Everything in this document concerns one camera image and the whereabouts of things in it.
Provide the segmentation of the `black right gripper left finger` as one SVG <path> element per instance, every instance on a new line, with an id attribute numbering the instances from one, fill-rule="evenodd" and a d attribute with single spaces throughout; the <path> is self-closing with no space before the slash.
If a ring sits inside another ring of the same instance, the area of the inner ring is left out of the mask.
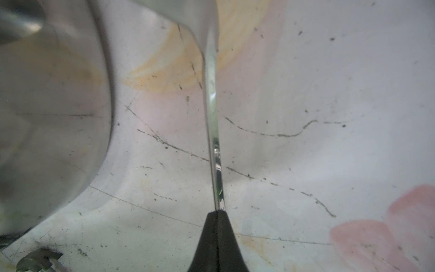
<path id="1" fill-rule="evenodd" d="M 188 272 L 217 272 L 218 260 L 218 212 L 207 214 L 196 252 Z"/>

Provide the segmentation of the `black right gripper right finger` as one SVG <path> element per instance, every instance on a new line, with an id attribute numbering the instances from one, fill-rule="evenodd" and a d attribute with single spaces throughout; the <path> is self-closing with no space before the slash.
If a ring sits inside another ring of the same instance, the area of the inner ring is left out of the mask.
<path id="1" fill-rule="evenodd" d="M 226 211 L 217 212 L 217 251 L 220 272 L 249 272 Z"/>

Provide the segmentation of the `stainless steel pot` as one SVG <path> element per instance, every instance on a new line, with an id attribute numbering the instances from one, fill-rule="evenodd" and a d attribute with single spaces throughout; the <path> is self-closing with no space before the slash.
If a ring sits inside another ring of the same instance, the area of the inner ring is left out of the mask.
<path id="1" fill-rule="evenodd" d="M 111 133 L 105 57 L 87 1 L 1 2 L 1 239 L 80 195 Z"/>

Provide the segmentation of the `steel soup ladle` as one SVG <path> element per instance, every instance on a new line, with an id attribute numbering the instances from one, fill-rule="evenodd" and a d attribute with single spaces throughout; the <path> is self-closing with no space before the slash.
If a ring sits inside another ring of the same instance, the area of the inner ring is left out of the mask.
<path id="1" fill-rule="evenodd" d="M 202 89 L 206 130 L 213 182 L 215 210 L 224 210 L 224 189 L 219 140 L 216 89 L 216 61 L 219 44 L 219 14 L 216 1 L 137 1 L 186 28 L 202 56 Z"/>

